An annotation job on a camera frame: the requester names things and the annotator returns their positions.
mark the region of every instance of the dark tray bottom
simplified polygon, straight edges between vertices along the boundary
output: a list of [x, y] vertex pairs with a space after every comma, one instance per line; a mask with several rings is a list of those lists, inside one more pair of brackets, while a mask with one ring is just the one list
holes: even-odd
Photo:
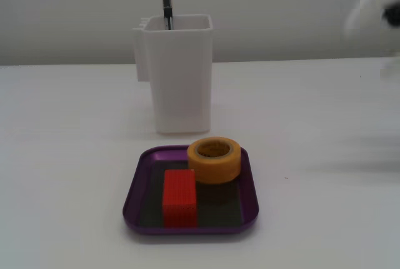
[[[139, 212], [139, 226], [163, 227], [164, 172], [187, 169], [187, 161], [157, 161], [152, 165], [147, 192]], [[238, 181], [223, 185], [196, 183], [198, 227], [240, 227], [243, 223]]]

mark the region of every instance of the white wall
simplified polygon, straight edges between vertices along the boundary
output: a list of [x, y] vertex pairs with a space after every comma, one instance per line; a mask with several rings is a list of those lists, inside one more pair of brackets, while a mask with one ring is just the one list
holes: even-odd
[[[342, 26], [357, 0], [173, 0], [208, 13], [215, 61], [389, 54], [400, 41], [375, 26], [351, 41]], [[130, 29], [161, 0], [0, 0], [0, 64], [132, 63]]]

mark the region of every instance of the purple tray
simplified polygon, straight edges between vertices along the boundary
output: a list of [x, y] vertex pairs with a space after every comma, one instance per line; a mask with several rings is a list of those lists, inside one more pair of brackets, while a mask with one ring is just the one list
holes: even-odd
[[163, 228], [145, 227], [139, 224], [139, 213], [150, 184], [149, 180], [153, 164], [157, 161], [187, 161], [188, 147], [188, 145], [160, 146], [147, 150], [140, 156], [124, 208], [122, 209], [126, 224], [134, 231], [146, 235], [239, 233], [249, 228], [256, 221], [259, 208], [249, 156], [243, 148], [241, 148], [241, 174], [237, 178], [242, 216], [240, 226]]

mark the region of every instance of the blurry white object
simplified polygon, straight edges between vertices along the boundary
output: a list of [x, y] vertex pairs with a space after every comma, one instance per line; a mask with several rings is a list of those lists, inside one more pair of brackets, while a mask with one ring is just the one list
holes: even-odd
[[[346, 36], [353, 36], [363, 28], [367, 28], [373, 21], [383, 20], [385, 7], [400, 0], [359, 0], [351, 11], [344, 26]], [[381, 70], [381, 79], [400, 83], [400, 53], [394, 55], [394, 59]]]
[[356, 31], [368, 27], [377, 17], [381, 19], [384, 7], [394, 1], [397, 0], [359, 0], [346, 20], [346, 35], [352, 36]]
[[150, 81], [156, 129], [160, 133], [210, 129], [213, 26], [208, 15], [145, 18], [134, 31], [139, 81]]

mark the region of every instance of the tape core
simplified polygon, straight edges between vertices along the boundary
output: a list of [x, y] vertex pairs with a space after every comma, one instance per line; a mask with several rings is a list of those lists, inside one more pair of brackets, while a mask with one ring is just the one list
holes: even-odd
[[200, 143], [196, 146], [195, 152], [202, 158], [224, 158], [230, 155], [233, 147], [229, 142], [221, 140], [211, 140], [205, 143]]

